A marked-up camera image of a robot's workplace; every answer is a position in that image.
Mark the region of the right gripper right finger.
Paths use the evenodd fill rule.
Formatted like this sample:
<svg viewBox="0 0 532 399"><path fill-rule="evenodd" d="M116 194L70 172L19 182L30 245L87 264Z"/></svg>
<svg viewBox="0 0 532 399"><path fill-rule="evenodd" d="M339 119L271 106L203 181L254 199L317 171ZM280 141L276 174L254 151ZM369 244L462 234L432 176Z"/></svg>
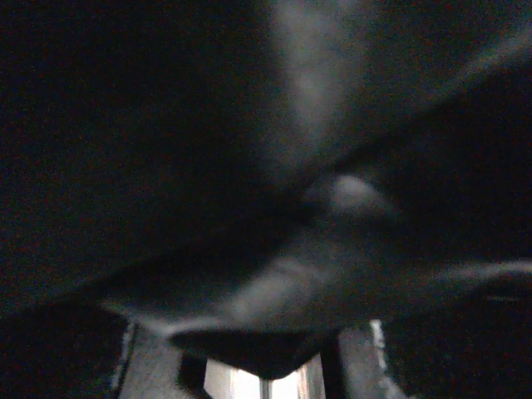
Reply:
<svg viewBox="0 0 532 399"><path fill-rule="evenodd" d="M320 352L326 398L398 398L399 388L388 375L382 322L346 328Z"/></svg>

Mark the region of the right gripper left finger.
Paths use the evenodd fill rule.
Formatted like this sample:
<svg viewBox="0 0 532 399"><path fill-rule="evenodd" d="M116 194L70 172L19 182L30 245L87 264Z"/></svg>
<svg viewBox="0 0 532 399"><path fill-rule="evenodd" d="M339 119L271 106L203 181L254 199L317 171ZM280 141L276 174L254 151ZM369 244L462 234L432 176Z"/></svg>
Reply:
<svg viewBox="0 0 532 399"><path fill-rule="evenodd" d="M194 357L170 341L129 322L109 398L206 398L207 359Z"/></svg>

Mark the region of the black folding umbrella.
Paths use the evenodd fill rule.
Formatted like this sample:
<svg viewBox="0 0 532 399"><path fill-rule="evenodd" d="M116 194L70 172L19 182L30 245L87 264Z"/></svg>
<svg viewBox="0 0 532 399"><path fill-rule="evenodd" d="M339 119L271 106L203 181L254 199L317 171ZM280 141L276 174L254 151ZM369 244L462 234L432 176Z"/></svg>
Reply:
<svg viewBox="0 0 532 399"><path fill-rule="evenodd" d="M315 338L531 275L528 1L4 1L1 318Z"/></svg>

